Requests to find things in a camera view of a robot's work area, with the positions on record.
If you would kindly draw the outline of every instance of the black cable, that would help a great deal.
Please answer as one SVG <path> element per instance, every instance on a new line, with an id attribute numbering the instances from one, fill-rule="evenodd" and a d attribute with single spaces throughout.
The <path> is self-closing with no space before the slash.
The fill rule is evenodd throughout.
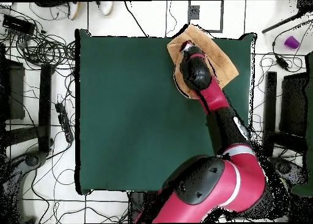
<path id="1" fill-rule="evenodd" d="M 32 189 L 32 191 L 33 191 L 33 193 L 34 193 L 35 195 L 37 195 L 39 198 L 41 198 L 43 201 L 45 201 L 45 202 L 48 204 L 48 207 L 47 207 L 45 213 L 42 215 L 42 217 L 41 217 L 40 220 L 39 220 L 39 224 L 41 224 L 41 221 L 42 221 L 43 217 L 44 217 L 45 214 L 48 212 L 48 209 L 49 209 L 49 207 L 50 207 L 50 204 L 49 204 L 49 202 L 48 202 L 46 199 L 44 199 L 43 197 L 41 197 L 41 196 L 40 196 L 39 194 L 37 194 L 36 191 L 34 190 L 34 182 L 35 182 L 36 176 L 37 176 L 37 169 L 35 169 L 35 177 L 34 177 L 34 179 L 32 180 L 31 189 Z"/>
<path id="2" fill-rule="evenodd" d="M 59 19 L 58 19 L 58 17 L 59 17 L 59 12 L 57 12 L 56 17 L 54 17 L 53 14 L 52 14 L 51 7 L 49 7 L 49 10 L 50 10 L 50 15 L 51 15 L 51 17 L 52 17 L 52 20 L 49 20 L 49 19 L 46 19 L 46 18 L 42 18 L 42 17 L 39 16 L 37 13 L 35 13 L 35 12 L 33 11 L 32 7 L 31 7 L 31 3 L 29 3 L 29 9 L 31 10 L 31 12 L 32 12 L 35 16 L 37 16 L 37 17 L 39 17 L 40 19 L 45 20 L 45 21 L 63 20 L 64 18 L 67 18 L 67 16 L 65 16 L 65 17 L 63 17 L 63 18 L 59 18 Z"/>
<path id="3" fill-rule="evenodd" d="M 52 166 L 52 168 L 60 161 L 60 159 L 62 158 L 62 156 L 58 159 L 58 161 Z M 33 179 L 33 181 L 32 181 L 32 184 L 31 184 L 31 189 L 32 189 L 32 191 L 33 191 L 33 193 L 34 194 L 36 194 L 39 198 L 41 198 L 41 199 L 43 199 L 43 200 L 45 200 L 47 203 L 48 203 L 48 207 L 47 207 L 47 209 L 46 209 L 46 211 L 44 212 L 44 214 L 42 215 L 42 217 L 40 218 L 40 220 L 39 220 L 39 224 L 41 223 L 41 221 L 42 221 L 42 219 L 43 219 L 43 217 L 46 215 L 46 213 L 48 212 L 48 209 L 49 209 L 49 207 L 50 207 L 50 204 L 49 204 L 49 202 L 46 200 L 46 199 L 44 199 L 43 197 L 41 197 L 41 196 L 39 196 L 36 192 L 35 192 L 35 190 L 34 190 L 34 182 L 35 182 L 35 179 L 36 179 L 36 176 L 37 176 L 37 169 L 36 169 L 36 173 L 35 173 L 35 178 Z"/>
<path id="4" fill-rule="evenodd" d="M 310 22 L 311 22 L 311 24 L 310 24 L 309 27 L 306 29 L 306 32 L 303 34 L 303 37 L 302 37 L 302 39 L 301 39 L 301 43 L 299 44 L 299 47 L 298 47 L 298 49 L 297 49 L 295 55 L 293 56 L 292 63 L 295 64 L 295 62 L 294 62 L 295 56 L 296 56 L 296 54 L 298 53 L 298 50 L 299 50 L 299 48 L 300 48 L 300 46 L 301 46 L 301 44 L 302 44 L 302 41 L 303 41 L 303 39 L 304 39 L 304 36 L 306 35 L 306 33 L 307 33 L 307 31 L 309 30 L 309 28 L 312 26 L 313 20 L 309 20 L 309 21 L 302 22 L 302 23 L 297 24 L 296 26 L 294 26 L 294 27 L 292 27 L 292 28 L 290 28 L 290 29 L 287 29 L 287 30 L 285 30 L 285 31 L 282 31 L 280 34 L 278 34 L 278 35 L 275 37 L 275 39 L 274 39 L 274 41 L 273 41 L 273 43 L 272 43 L 273 54 L 275 55 L 276 61 L 277 61 L 277 63 L 279 64 L 279 66 L 281 66 L 281 67 L 282 67 L 283 69 L 285 69 L 286 71 L 289 71 L 289 72 L 292 72 L 292 73 L 296 73 L 296 72 L 300 71 L 300 70 L 303 68 L 303 67 L 302 67 L 302 64 L 303 64 L 303 63 L 302 63 L 302 60 L 301 60 L 299 57 L 297 57 L 297 59 L 300 60 L 301 65 L 298 66 L 298 65 L 295 64 L 295 65 L 298 67 L 298 69 L 295 70 L 295 71 L 290 71 L 289 69 L 290 69 L 291 67 L 289 67 L 288 63 L 283 59 L 283 58 L 287 58 L 287 57 L 286 57 L 286 56 L 282 56 L 281 54 L 276 54 L 276 53 L 275 53 L 274 46 L 275 46 L 275 44 L 276 44 L 276 39 L 277 39 L 280 35 L 282 35 L 283 33 L 288 32 L 288 31 L 290 31 L 290 30 L 292 30 L 292 29 L 295 29 L 295 28 L 297 28 L 297 27 L 300 27 L 300 26 L 303 25 L 303 24 L 307 24 L 307 23 L 310 23 Z"/>
<path id="5" fill-rule="evenodd" d="M 256 107 L 253 107 L 253 110 L 254 110 L 255 108 L 261 106 L 261 105 L 264 104 L 265 102 L 266 102 L 266 101 L 263 101 L 262 103 L 258 104 Z"/>
<path id="6" fill-rule="evenodd" d="M 130 15 L 134 18 L 135 22 L 136 22 L 137 25 L 139 26 L 139 28 L 140 28 L 140 30 L 142 31 L 142 33 L 144 33 L 144 35 L 145 35 L 146 37 L 149 37 L 149 36 L 142 30 L 142 28 L 141 28 L 140 24 L 138 23 L 137 19 L 134 17 L 134 14 L 128 9 L 127 4 L 126 4 L 126 1 L 124 1 L 124 4 L 125 4 L 125 7 L 126 7 L 127 11 L 128 11 L 128 12 L 130 13 Z"/>
<path id="7" fill-rule="evenodd" d="M 174 16 L 173 16 L 172 13 L 171 13 L 171 6 L 172 6 L 172 1 L 171 1 L 171 3 L 169 4 L 169 14 L 170 14 L 171 17 L 175 20 L 175 26 L 174 26 L 173 30 L 171 30 L 171 31 L 169 31 L 169 32 L 166 33 L 166 35 L 165 35 L 166 37 L 167 37 L 168 33 L 171 33 L 171 32 L 173 32 L 173 31 L 175 30 L 176 25 L 177 25 L 177 20 L 176 20 L 176 18 L 174 18 Z"/>

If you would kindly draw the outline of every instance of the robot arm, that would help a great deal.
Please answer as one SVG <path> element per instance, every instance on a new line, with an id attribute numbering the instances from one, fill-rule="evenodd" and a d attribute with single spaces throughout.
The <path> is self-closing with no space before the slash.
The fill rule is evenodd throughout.
<path id="1" fill-rule="evenodd" d="M 189 41 L 181 52 L 180 70 L 207 114 L 216 157 L 196 156 L 185 162 L 136 223 L 196 223 L 217 206 L 244 212 L 265 192 L 265 175 L 249 145 L 248 133 L 211 76 L 204 53 Z"/>

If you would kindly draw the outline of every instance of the brown paper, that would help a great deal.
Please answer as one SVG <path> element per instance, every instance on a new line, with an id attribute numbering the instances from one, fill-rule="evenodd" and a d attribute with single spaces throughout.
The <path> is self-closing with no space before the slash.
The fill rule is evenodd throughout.
<path id="1" fill-rule="evenodd" d="M 194 92 L 184 83 L 183 75 L 179 70 L 179 65 L 183 58 L 183 54 L 179 50 L 182 43 L 187 40 L 191 40 L 203 50 L 208 68 L 221 88 L 225 87 L 233 78 L 238 76 L 238 71 L 228 56 L 224 54 L 205 32 L 191 24 L 183 33 L 167 45 L 169 55 L 175 64 L 174 80 L 178 90 L 182 94 L 185 94 L 184 96 L 187 95 L 188 98 L 196 98 Z"/>

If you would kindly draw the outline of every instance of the green tabletop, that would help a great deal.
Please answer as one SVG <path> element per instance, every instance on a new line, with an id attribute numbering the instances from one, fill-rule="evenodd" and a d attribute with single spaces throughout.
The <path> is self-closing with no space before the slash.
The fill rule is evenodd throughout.
<path id="1" fill-rule="evenodd" d="M 245 123 L 254 37 L 213 39 L 239 71 L 224 91 Z M 213 155 L 200 103 L 176 89 L 171 40 L 80 31 L 81 190 L 159 190 L 190 157 Z"/>

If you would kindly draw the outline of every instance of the purple cup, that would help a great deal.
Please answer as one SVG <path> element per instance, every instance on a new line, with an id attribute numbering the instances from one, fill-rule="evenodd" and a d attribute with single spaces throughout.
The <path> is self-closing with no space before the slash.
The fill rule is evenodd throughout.
<path id="1" fill-rule="evenodd" d="M 285 45 L 292 49 L 297 49 L 299 47 L 299 44 L 300 43 L 293 36 L 288 37 L 287 40 L 285 41 Z"/>

